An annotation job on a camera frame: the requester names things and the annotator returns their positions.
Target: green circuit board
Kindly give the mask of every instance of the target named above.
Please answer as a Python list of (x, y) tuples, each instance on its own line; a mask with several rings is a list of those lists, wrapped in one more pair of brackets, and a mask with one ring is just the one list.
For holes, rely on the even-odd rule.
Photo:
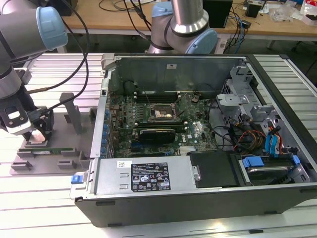
[[(114, 141), (115, 158), (179, 156), (180, 147), (194, 146), (198, 151), (216, 150), (217, 143), (211, 135), (206, 121), (206, 100), (193, 103), (193, 93), (182, 93), (177, 103), (137, 103), (132, 97), (116, 96), (111, 99), (112, 128), (118, 139)], [(179, 125), (165, 125), (163, 128), (176, 130), (175, 140), (168, 144), (142, 144), (136, 137), (141, 129), (157, 129), (147, 122), (154, 117), (155, 109), (166, 113), (172, 110)]]

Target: circuit board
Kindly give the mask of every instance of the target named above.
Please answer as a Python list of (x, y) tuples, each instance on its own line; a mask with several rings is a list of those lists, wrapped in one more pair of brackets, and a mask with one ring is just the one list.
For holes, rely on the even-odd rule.
[[(137, 103), (132, 97), (111, 98), (111, 126), (114, 134), (114, 157), (180, 156), (182, 149), (216, 150), (217, 143), (206, 121), (206, 102), (193, 102), (193, 93), (182, 93), (174, 103)], [(163, 126), (160, 120), (171, 120)], [(173, 129), (175, 139), (167, 144), (144, 144), (141, 130)]]

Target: silver robot arm segment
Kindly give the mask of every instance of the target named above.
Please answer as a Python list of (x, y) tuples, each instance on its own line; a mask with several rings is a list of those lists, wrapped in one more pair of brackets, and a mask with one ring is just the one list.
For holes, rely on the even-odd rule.
[(202, 0), (157, 3), (152, 12), (150, 54), (209, 54), (217, 33), (209, 28)]

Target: wooden desk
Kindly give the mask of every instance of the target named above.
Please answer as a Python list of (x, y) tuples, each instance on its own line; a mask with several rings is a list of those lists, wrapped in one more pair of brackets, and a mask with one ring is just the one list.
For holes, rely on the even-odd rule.
[[(99, 8), (100, 0), (78, 0), (77, 11), (85, 21), (91, 34), (119, 34), (136, 35), (126, 11), (109, 12)], [(267, 40), (297, 40), (297, 41), (317, 41), (317, 27), (308, 26), (304, 22), (294, 19), (293, 22), (273, 22), (268, 14), (258, 14), (257, 18), (246, 17), (245, 12), (236, 8), (242, 0), (234, 0), (235, 12), (242, 18), (252, 23), (246, 38), (267, 39)], [(105, 0), (102, 7), (116, 10), (110, 0)], [(143, 12), (147, 19), (151, 21), (153, 4), (143, 5)], [(150, 35), (143, 20), (135, 12), (131, 13), (132, 19), (137, 29), (142, 30), (146, 35)], [(75, 33), (85, 33), (81, 22), (73, 14), (64, 17), (66, 23)], [(225, 43), (235, 33), (236, 25), (232, 19), (224, 29), (216, 28), (219, 41), (216, 48), (217, 54), (222, 54)]]

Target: power supply label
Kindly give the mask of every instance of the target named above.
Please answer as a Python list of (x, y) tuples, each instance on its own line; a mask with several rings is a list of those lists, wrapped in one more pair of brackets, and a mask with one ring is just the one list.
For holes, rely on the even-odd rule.
[(170, 190), (167, 163), (132, 164), (131, 190), (133, 192)]

